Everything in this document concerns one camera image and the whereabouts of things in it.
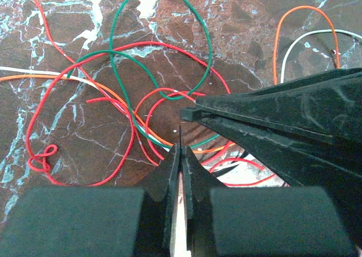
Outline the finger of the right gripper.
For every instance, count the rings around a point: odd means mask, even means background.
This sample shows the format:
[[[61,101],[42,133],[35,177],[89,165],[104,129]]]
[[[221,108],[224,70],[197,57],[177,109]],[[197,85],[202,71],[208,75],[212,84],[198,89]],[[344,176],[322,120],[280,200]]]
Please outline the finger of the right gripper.
[[[225,117],[198,122],[243,147],[291,186],[323,187],[351,239],[361,239],[361,143],[325,143]]]
[[[361,142],[361,69],[335,69],[250,93],[198,97],[180,117],[211,115],[331,142]]]

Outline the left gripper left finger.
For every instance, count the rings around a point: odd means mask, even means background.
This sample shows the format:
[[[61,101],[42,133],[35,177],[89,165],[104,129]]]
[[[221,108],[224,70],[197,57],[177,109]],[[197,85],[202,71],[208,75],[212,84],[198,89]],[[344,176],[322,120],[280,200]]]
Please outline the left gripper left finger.
[[[10,211],[2,256],[170,256],[180,146],[132,187],[35,187]]]

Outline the black zip tie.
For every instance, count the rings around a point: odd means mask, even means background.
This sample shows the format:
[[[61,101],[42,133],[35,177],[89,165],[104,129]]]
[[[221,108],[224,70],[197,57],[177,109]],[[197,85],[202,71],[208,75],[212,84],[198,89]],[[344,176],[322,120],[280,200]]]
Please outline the black zip tie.
[[[179,147],[182,148],[182,128],[181,125],[179,125]]]

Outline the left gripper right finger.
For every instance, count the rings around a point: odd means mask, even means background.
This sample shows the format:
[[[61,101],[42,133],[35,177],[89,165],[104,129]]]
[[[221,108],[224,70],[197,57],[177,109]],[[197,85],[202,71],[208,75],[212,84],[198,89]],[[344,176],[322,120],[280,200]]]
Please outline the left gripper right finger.
[[[231,188],[181,149],[192,256],[356,256],[320,187]]]

